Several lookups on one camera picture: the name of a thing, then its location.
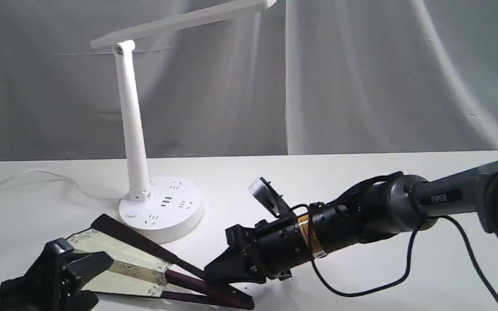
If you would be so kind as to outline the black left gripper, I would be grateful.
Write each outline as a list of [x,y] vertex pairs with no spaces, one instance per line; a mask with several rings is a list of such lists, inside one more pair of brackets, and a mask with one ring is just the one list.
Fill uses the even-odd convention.
[[0,285],[0,311],[90,311],[97,294],[83,287],[113,265],[104,251],[76,253],[63,238],[45,244],[22,277]]

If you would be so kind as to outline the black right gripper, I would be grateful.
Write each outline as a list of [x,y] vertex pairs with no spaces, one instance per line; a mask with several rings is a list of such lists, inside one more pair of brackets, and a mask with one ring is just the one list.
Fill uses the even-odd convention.
[[225,231],[227,249],[204,268],[204,280],[216,285],[264,284],[292,276],[291,269],[319,257],[316,214],[260,221],[254,228],[233,225]]

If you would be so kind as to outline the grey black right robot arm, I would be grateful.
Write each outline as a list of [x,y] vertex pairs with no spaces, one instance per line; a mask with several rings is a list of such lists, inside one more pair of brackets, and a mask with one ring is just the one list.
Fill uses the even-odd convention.
[[285,279],[313,258],[355,244],[427,230],[439,217],[476,214],[498,238],[498,161],[434,181],[398,171],[360,181],[334,200],[302,205],[297,215],[264,178],[249,191],[274,217],[227,228],[227,249],[204,268],[215,284]]

